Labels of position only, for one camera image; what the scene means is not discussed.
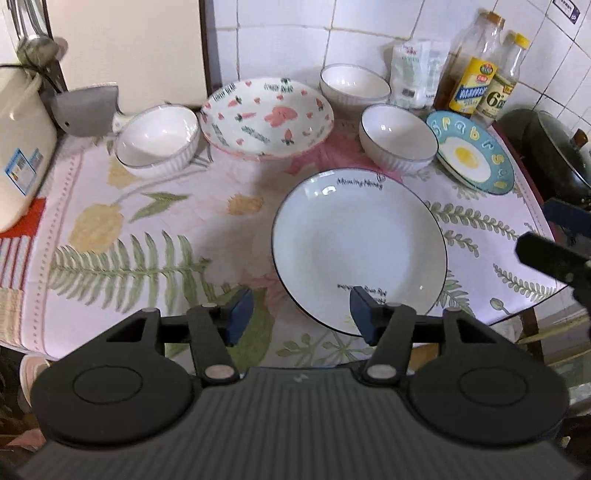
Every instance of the plate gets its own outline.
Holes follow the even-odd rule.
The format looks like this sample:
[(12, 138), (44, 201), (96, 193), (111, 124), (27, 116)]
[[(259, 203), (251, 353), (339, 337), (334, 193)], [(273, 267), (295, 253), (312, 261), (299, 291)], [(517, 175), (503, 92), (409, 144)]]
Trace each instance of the plate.
[(492, 195), (513, 189), (511, 160), (482, 127), (453, 112), (433, 112), (427, 125), (439, 141), (437, 158), (458, 181)]
[(199, 122), (205, 138), (243, 158), (301, 155), (329, 136), (330, 104), (319, 92), (290, 79), (262, 78), (231, 83), (203, 106)]
[(314, 320), (360, 336), (349, 293), (427, 313), (447, 272), (437, 221), (404, 185), (382, 174), (340, 168), (303, 181), (275, 217), (272, 253), (294, 301)]

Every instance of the oval plate with egg design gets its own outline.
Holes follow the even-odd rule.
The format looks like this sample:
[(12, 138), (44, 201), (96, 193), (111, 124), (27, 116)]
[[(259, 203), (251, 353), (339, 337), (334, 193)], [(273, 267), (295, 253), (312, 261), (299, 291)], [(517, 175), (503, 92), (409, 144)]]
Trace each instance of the oval plate with egg design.
[(437, 158), (458, 181), (492, 195), (513, 189), (511, 160), (482, 127), (453, 112), (433, 112), (427, 125), (439, 142)]

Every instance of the plastic bag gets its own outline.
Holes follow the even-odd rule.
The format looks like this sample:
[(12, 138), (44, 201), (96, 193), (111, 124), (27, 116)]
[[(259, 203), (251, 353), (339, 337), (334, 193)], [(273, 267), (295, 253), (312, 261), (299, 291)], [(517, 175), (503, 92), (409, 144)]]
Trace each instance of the plastic bag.
[(394, 45), (392, 54), (392, 103), (405, 109), (433, 105), (450, 43), (408, 40)]

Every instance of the table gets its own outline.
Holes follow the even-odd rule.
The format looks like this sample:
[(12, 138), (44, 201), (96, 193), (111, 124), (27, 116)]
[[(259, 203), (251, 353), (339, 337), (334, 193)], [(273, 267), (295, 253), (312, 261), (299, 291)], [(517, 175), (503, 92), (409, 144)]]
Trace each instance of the table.
[[(142, 307), (182, 314), (248, 285), (255, 313), (231, 349), (240, 369), (328, 366), (371, 354), (361, 338), (333, 332), (297, 308), (270, 246), (274, 215), (304, 178), (335, 167), (381, 171), (363, 154), (355, 124), (337, 122), (325, 144), (294, 160), (246, 161), (202, 144), (186, 170), (156, 181), (129, 174), (110, 158), (111, 146), (106, 139), (58, 155), (24, 285), (16, 340), (25, 349), (61, 358)], [(517, 168), (516, 177), (515, 190), (497, 198), (458, 185), (437, 163), (401, 179), (425, 201), (447, 242), (447, 280), (432, 313), (459, 306), (493, 323), (560, 287), (513, 253), (526, 231), (551, 238)], [(169, 345), (167, 354), (181, 350)]]

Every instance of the plastic bottle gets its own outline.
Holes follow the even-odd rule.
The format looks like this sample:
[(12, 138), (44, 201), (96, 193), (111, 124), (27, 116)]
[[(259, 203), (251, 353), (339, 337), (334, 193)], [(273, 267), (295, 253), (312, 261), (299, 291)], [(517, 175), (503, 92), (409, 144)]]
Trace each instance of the plastic bottle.
[(470, 116), (497, 68), (505, 20), (493, 12), (468, 30), (438, 92), (437, 109)]
[(519, 80), (521, 62), (529, 46), (530, 41), (518, 33), (513, 42), (503, 50), (499, 68), (474, 114), (470, 117), (472, 120), (483, 127), (489, 127), (493, 123)]

